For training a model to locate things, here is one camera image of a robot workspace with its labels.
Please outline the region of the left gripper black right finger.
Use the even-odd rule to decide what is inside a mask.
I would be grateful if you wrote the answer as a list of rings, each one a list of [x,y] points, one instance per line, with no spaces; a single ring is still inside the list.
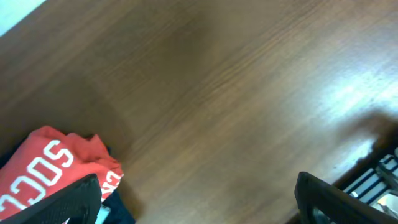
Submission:
[[[397,224],[397,219],[349,196],[308,172],[298,174],[295,186],[300,221],[304,224]]]

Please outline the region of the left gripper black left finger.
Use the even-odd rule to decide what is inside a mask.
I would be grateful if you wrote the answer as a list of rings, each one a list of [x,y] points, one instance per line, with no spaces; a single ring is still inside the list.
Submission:
[[[55,194],[5,219],[3,224],[94,224],[101,206],[101,187],[89,174]]]

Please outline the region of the orange t-shirt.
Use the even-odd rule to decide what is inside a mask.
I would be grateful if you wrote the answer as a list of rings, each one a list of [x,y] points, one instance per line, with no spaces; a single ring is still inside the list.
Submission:
[[[31,132],[1,168],[1,219],[5,220],[89,174],[105,201],[124,173],[98,135],[83,138],[44,126]]]

